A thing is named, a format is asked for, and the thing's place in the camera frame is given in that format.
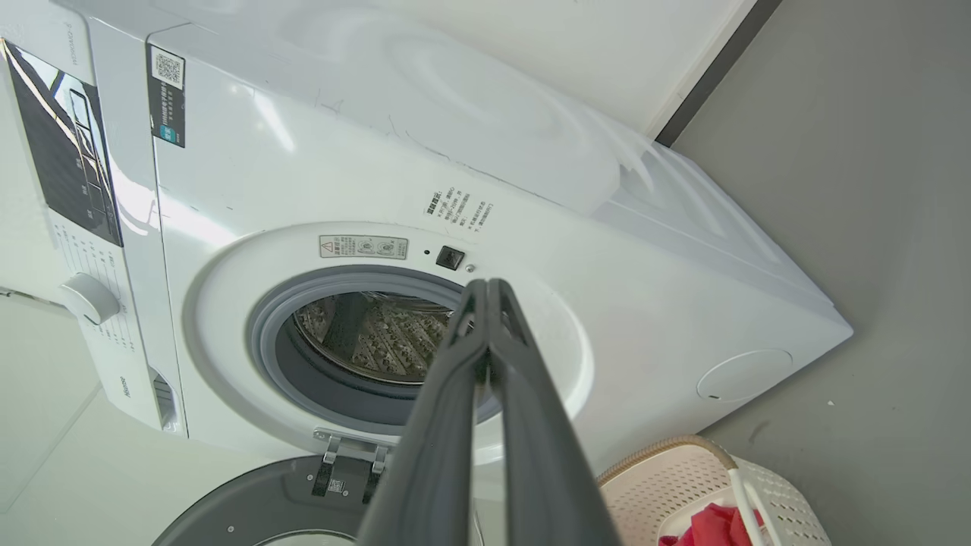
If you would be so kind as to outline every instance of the warning label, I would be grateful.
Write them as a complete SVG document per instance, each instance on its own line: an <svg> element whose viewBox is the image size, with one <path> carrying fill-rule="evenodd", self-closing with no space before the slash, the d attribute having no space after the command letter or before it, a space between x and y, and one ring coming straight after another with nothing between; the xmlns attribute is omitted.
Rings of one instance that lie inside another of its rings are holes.
<svg viewBox="0 0 971 546"><path fill-rule="evenodd" d="M432 194L425 214L469 231L479 231L492 212L492 203L478 200L466 191L449 188Z"/></svg>
<svg viewBox="0 0 971 546"><path fill-rule="evenodd" d="M408 257L408 239L373 235L320 235L320 257Z"/></svg>

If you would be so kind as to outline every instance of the display screen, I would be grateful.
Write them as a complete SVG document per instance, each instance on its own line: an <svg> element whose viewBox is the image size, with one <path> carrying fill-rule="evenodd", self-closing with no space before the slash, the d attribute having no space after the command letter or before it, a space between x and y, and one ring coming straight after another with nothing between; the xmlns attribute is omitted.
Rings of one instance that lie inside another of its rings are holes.
<svg viewBox="0 0 971 546"><path fill-rule="evenodd" d="M48 206L121 246L97 88L8 41L2 44Z"/></svg>

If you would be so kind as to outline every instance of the white front-loading washing machine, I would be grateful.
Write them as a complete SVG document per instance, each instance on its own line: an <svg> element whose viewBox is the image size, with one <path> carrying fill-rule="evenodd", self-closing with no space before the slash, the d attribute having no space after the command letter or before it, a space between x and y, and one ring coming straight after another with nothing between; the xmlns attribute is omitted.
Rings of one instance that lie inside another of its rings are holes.
<svg viewBox="0 0 971 546"><path fill-rule="evenodd" d="M514 287L594 470L852 333L689 159L406 17L70 5L69 40L5 37L9 76L66 301L151 427L380 469L474 278Z"/></svg>

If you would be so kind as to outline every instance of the laundry basket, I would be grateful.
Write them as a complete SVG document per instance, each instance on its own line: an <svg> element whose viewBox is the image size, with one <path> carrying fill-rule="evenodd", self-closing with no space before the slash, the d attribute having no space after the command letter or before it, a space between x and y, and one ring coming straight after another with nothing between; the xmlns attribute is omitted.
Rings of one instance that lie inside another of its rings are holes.
<svg viewBox="0 0 971 546"><path fill-rule="evenodd" d="M683 534L713 502L738 506L753 546L828 546L806 498L782 476L700 436L678 436L615 464L597 480L625 546ZM753 510L764 526L760 529Z"/></svg>

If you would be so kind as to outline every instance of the tile grout line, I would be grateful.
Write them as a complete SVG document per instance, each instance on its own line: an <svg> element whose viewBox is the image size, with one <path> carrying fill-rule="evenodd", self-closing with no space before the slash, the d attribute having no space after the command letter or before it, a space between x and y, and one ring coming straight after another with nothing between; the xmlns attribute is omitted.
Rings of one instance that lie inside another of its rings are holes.
<svg viewBox="0 0 971 546"><path fill-rule="evenodd" d="M14 507L15 504L17 504L17 500L20 498L21 495L23 495L23 492L26 491L27 488L30 486L30 482L34 480L34 476L36 476L37 473L41 471L41 468L43 468L44 464L47 463L48 459L50 458L50 455L53 454L54 450L57 449L57 446L60 445L61 440L63 440L64 436L67 436L67 433L71 431L71 428L74 427L74 423L76 423L78 419L81 418L81 415L84 413L85 410L87 410L87 406L91 405L91 402L94 401L94 397L97 396L97 394L100 391L101 391L101 383L99 382L94 387L94 389L91 390L91 393L87 395L87 397L84 399L81 405L78 406L78 409L74 411L74 414L71 415L71 418L68 419L64 427L62 427L61 430L57 433L57 436L48 446L47 451L44 453L42 457L38 459L38 462L34 464L34 467L31 468L30 472L28 472L26 479L20 484L19 489L17 489L17 494L14 495L13 498L11 498L10 502L6 506L3 506L2 509L0 509L0 514L6 514L7 512L10 511L11 508Z"/></svg>

